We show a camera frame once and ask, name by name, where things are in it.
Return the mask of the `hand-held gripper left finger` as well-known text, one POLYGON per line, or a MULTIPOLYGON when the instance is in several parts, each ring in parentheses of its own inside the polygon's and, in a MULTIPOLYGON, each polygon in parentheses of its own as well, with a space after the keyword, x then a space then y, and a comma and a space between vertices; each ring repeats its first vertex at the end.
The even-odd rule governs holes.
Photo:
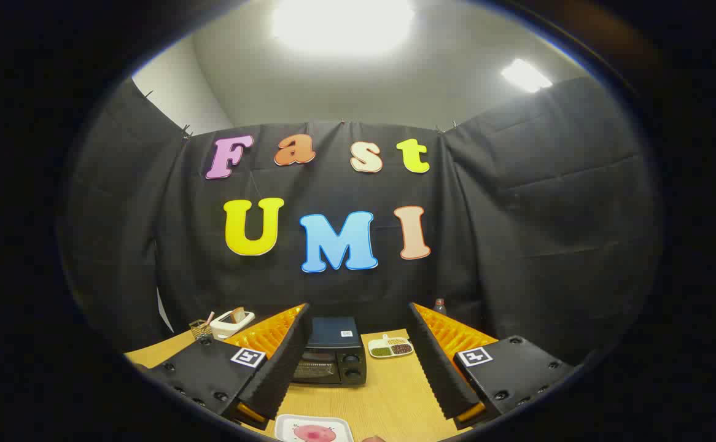
POLYGON ((300 304, 229 339, 198 338, 142 373, 224 419, 265 430, 287 395, 308 339, 300 304))

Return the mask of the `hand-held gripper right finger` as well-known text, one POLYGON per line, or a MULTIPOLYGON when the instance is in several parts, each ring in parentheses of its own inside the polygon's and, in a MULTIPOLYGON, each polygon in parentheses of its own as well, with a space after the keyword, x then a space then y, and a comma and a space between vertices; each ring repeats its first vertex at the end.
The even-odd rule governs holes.
POLYGON ((481 425, 543 397, 574 367, 513 335, 497 339, 411 303, 407 332, 445 419, 481 425))

